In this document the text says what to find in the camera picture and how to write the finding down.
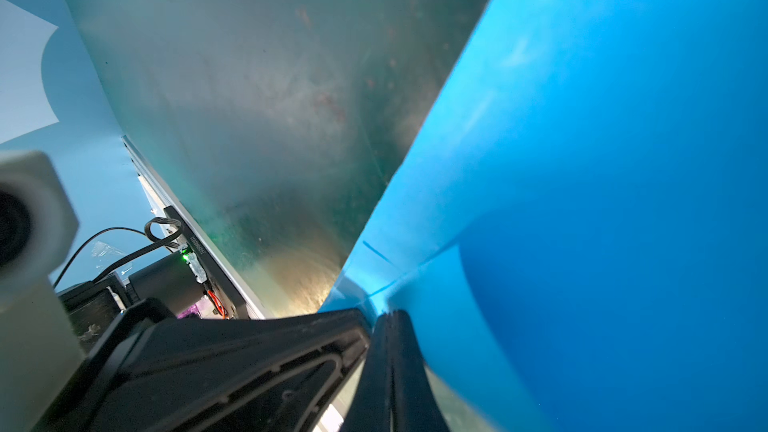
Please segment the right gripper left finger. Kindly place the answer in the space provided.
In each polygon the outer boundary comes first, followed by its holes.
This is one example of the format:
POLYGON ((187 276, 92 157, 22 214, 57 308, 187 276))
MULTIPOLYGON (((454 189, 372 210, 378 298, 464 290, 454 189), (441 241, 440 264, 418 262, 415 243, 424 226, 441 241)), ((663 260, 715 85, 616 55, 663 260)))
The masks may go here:
POLYGON ((391 430, 392 373, 389 357, 390 315, 375 324, 363 370, 341 432, 391 430))

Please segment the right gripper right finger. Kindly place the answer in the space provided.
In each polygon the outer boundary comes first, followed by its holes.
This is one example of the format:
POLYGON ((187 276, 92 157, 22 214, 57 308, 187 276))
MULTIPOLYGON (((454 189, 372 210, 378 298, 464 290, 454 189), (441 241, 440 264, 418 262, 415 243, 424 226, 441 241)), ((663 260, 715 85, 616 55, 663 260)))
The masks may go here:
POLYGON ((449 431, 427 378, 412 321, 402 310, 392 313, 392 392, 394 431, 449 431))

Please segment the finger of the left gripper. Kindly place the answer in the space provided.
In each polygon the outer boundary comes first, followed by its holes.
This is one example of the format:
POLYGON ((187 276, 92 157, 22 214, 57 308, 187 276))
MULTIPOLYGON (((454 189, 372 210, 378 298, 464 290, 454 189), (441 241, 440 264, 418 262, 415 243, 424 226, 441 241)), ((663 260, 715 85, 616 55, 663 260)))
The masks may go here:
POLYGON ((39 431, 309 431, 370 344, 356 309, 266 320, 119 314, 39 431))

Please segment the blue square paper sheet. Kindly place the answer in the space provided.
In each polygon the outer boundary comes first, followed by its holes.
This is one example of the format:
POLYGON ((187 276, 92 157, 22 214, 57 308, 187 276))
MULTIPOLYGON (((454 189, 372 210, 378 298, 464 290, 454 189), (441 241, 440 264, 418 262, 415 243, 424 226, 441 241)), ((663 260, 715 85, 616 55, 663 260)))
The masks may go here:
POLYGON ((767 427, 767 0, 490 0, 324 304, 494 425, 767 427))

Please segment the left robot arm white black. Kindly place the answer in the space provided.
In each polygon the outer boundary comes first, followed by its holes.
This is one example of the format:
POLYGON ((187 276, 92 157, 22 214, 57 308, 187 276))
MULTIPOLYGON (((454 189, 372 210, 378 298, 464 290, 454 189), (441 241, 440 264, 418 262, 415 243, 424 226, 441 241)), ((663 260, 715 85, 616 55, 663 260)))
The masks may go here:
POLYGON ((370 344, 356 309, 216 320, 128 298, 38 430, 310 431, 370 344))

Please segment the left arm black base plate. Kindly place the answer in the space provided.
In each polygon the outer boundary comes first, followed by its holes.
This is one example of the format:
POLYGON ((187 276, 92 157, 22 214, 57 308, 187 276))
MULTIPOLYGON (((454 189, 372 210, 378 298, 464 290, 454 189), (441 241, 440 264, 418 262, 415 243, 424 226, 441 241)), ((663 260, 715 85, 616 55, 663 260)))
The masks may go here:
POLYGON ((190 266, 196 265, 205 272, 203 288, 208 298, 214 297, 215 308, 223 312, 223 317, 227 319, 249 319, 244 296, 190 224, 174 206, 164 207, 163 213, 167 218, 180 222, 183 230, 180 239, 183 243, 182 255, 190 266))

